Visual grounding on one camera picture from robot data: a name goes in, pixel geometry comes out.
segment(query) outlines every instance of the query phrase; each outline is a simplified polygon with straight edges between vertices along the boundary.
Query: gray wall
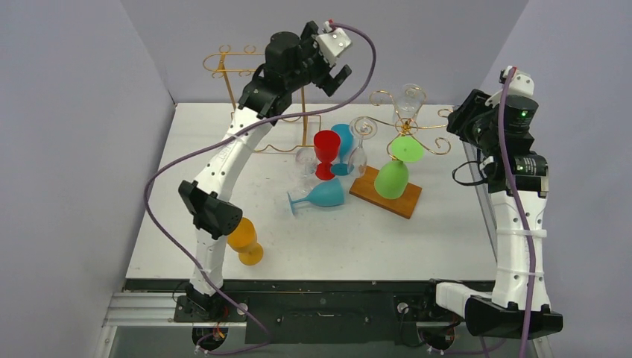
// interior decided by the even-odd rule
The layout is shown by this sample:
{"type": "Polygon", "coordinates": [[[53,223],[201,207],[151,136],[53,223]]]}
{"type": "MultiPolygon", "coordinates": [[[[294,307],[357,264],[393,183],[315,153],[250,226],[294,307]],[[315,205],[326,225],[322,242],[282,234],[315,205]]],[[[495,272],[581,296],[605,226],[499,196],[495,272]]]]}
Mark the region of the gray wall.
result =
{"type": "Polygon", "coordinates": [[[484,82],[530,73],[540,109],[534,148],[550,163],[544,270],[564,330],[556,357],[632,351],[632,3],[530,0],[484,82]]]}
{"type": "Polygon", "coordinates": [[[171,99],[118,1],[0,5],[2,357],[91,357],[171,99]]]}
{"type": "MultiPolygon", "coordinates": [[[[228,101],[224,81],[211,79],[202,60],[222,44],[265,49],[278,31],[300,33],[309,20],[333,18],[367,32],[378,48],[369,90],[416,83],[429,103],[455,103],[480,85],[527,0],[121,0],[176,102],[228,101]]],[[[370,49],[357,36],[344,55],[354,73],[333,101],[348,98],[364,80],[370,49]]],[[[254,68],[261,57],[230,60],[254,68]]],[[[249,78],[233,76],[237,97],[249,78]]],[[[315,87],[310,102],[329,101],[315,87]]],[[[368,95],[358,101],[368,102],[368,95]]]]}

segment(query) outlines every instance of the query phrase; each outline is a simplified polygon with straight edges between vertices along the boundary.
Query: gold metal rack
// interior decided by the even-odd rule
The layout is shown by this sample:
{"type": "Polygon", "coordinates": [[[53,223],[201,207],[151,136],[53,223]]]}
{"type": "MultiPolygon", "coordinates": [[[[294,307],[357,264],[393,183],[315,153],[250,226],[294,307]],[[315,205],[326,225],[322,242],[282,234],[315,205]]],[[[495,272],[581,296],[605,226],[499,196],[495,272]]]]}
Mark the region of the gold metal rack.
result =
{"type": "MultiPolygon", "coordinates": [[[[430,153],[436,154],[436,155],[445,155],[448,154],[450,152],[450,150],[452,150],[452,144],[450,143],[449,140],[443,138],[442,136],[434,139],[434,143],[437,146],[437,148],[441,149],[441,144],[440,141],[443,141],[445,143],[447,143],[448,145],[448,149],[446,151],[434,151],[432,149],[430,149],[428,146],[424,145],[423,143],[421,143],[421,141],[419,141],[414,135],[416,132],[418,132],[419,129],[436,129],[436,128],[444,128],[447,125],[430,125],[430,126],[426,126],[426,127],[420,127],[419,125],[417,125],[417,114],[419,113],[419,111],[421,110],[421,107],[423,107],[423,105],[426,103],[426,99],[427,99],[427,95],[426,95],[426,91],[424,91],[423,89],[419,88],[419,87],[415,87],[416,90],[421,91],[421,93],[423,94],[423,102],[421,104],[421,106],[419,107],[419,109],[417,110],[417,112],[412,116],[412,118],[402,118],[401,115],[399,114],[399,108],[397,108],[397,104],[395,103],[395,98],[388,92],[388,91],[384,91],[383,89],[377,90],[373,93],[371,93],[371,95],[369,96],[369,101],[371,102],[372,105],[374,106],[380,106],[382,104],[385,104],[382,100],[376,101],[375,100],[375,96],[378,94],[383,94],[389,97],[389,99],[391,100],[391,103],[393,105],[393,107],[395,108],[395,113],[397,114],[397,117],[399,118],[395,123],[388,123],[388,122],[384,122],[381,121],[379,119],[373,119],[378,123],[381,123],[383,125],[388,125],[391,127],[395,127],[395,130],[397,131],[397,135],[395,136],[395,138],[393,138],[393,140],[391,140],[387,145],[386,145],[386,153],[394,160],[397,160],[397,158],[395,158],[392,154],[391,154],[391,143],[401,137],[401,136],[411,136],[413,137],[413,139],[415,139],[419,144],[421,144],[421,146],[426,149],[427,151],[429,151],[430,153]]],[[[443,110],[446,109],[442,109],[439,110],[439,112],[437,113],[439,115],[439,117],[442,118],[447,118],[447,116],[442,116],[441,113],[443,112],[443,110]]]]}
{"type": "MultiPolygon", "coordinates": [[[[227,69],[226,68],[227,58],[232,57],[232,56],[262,56],[263,54],[260,52],[257,52],[256,47],[253,45],[246,45],[244,47],[244,51],[242,52],[231,52],[231,50],[232,49],[230,45],[220,46],[219,52],[210,54],[206,56],[206,58],[204,58],[204,61],[202,62],[202,66],[204,67],[206,71],[211,72],[212,78],[224,79],[224,81],[226,82],[226,89],[228,91],[228,95],[230,96],[230,102],[233,105],[233,109],[236,110],[237,103],[235,102],[235,95],[233,93],[233,88],[230,86],[229,74],[237,73],[239,77],[248,77],[252,75],[256,69],[227,69]],[[207,60],[210,59],[211,57],[216,57],[216,56],[219,56],[218,65],[215,68],[208,67],[206,65],[207,60]]],[[[302,112],[305,112],[306,108],[305,108],[305,88],[304,87],[301,87],[300,89],[300,103],[301,103],[302,112]]],[[[295,123],[299,119],[303,118],[303,138],[301,139],[300,144],[295,145],[292,149],[278,149],[274,145],[268,144],[263,149],[256,149],[255,152],[264,153],[267,149],[270,148],[276,152],[290,153],[297,148],[313,147],[313,145],[307,144],[309,117],[318,118],[318,130],[320,131],[323,126],[322,118],[320,116],[302,116],[302,117],[298,116],[296,119],[281,119],[282,121],[287,122],[287,123],[295,123]]]]}

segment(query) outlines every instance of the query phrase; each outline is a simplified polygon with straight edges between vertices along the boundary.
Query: tabletop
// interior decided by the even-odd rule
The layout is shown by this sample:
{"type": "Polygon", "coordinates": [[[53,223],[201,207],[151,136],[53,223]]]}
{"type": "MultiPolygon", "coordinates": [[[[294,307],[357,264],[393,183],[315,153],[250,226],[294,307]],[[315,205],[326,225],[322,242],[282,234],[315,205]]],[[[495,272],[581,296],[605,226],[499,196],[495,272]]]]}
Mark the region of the tabletop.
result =
{"type": "MultiPolygon", "coordinates": [[[[307,110],[331,104],[307,104],[307,110]]],[[[450,108],[425,105],[419,125],[442,125],[437,111],[450,108]]],[[[296,113],[292,105],[286,113],[296,113]]],[[[226,133],[233,111],[231,104],[181,103],[162,153],[160,166],[217,141],[226,133]]],[[[349,123],[358,116],[390,122],[393,107],[350,104],[322,116],[322,128],[349,123]]],[[[279,122],[262,140],[277,148],[300,143],[303,126],[279,122]]],[[[318,131],[310,119],[309,143],[318,131]]],[[[364,141],[368,163],[381,168],[390,157],[386,145],[397,135],[393,127],[380,125],[377,135],[364,141]]],[[[409,182],[423,191],[413,216],[404,219],[355,196],[346,194],[340,207],[319,208],[310,204],[292,216],[287,191],[298,185],[294,154],[253,154],[237,180],[231,203],[242,208],[255,225],[265,255],[255,266],[245,266],[237,253],[226,249],[224,278],[233,280],[494,280],[496,263],[474,188],[452,180],[454,168],[467,161],[459,139],[445,128],[417,132],[430,148],[435,138],[452,143],[446,155],[426,152],[422,160],[409,163],[409,182]]],[[[176,239],[195,252],[195,228],[177,188],[192,180],[212,153],[187,160],[161,175],[151,193],[150,205],[158,220],[176,239]]],[[[465,167],[458,177],[471,180],[465,167]]],[[[348,192],[353,178],[341,177],[348,192]]],[[[188,279],[193,263],[180,252],[145,214],[133,250],[127,279],[188,279]]]]}

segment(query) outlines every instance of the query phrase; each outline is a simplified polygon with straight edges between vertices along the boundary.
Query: red goblet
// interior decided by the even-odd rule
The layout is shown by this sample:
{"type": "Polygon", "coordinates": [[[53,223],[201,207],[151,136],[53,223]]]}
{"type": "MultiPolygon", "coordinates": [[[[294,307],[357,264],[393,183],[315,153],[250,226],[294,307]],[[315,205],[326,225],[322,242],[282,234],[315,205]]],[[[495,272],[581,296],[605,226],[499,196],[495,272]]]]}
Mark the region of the red goblet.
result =
{"type": "Polygon", "coordinates": [[[320,131],[314,136],[314,152],[320,161],[316,167],[316,177],[321,180],[331,180],[332,162],[338,157],[340,136],[334,131],[320,131]]]}

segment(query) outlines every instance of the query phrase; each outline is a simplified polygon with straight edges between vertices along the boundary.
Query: gray floor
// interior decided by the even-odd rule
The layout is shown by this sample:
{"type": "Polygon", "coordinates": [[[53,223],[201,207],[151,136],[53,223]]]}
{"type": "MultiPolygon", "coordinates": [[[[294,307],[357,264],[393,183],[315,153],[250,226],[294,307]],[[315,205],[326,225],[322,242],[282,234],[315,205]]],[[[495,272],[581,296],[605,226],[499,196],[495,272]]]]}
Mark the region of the gray floor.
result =
{"type": "MultiPolygon", "coordinates": [[[[231,329],[229,338],[218,351],[231,351],[243,346],[245,329],[231,329]]],[[[496,339],[487,339],[492,346],[496,339]]],[[[507,341],[494,351],[491,357],[517,357],[519,342],[507,341]]],[[[190,327],[120,327],[114,339],[110,358],[146,358],[146,357],[178,357],[199,358],[203,354],[193,354],[190,327]]],[[[465,329],[457,330],[457,340],[453,350],[481,349],[480,341],[469,336],[465,329]]],[[[393,342],[372,342],[363,345],[270,345],[264,348],[241,354],[240,357],[326,357],[326,358],[370,358],[370,357],[427,357],[425,348],[407,348],[395,346],[393,342]]],[[[533,351],[528,355],[535,357],[533,351]]],[[[452,357],[482,357],[452,355],[452,357]]]]}

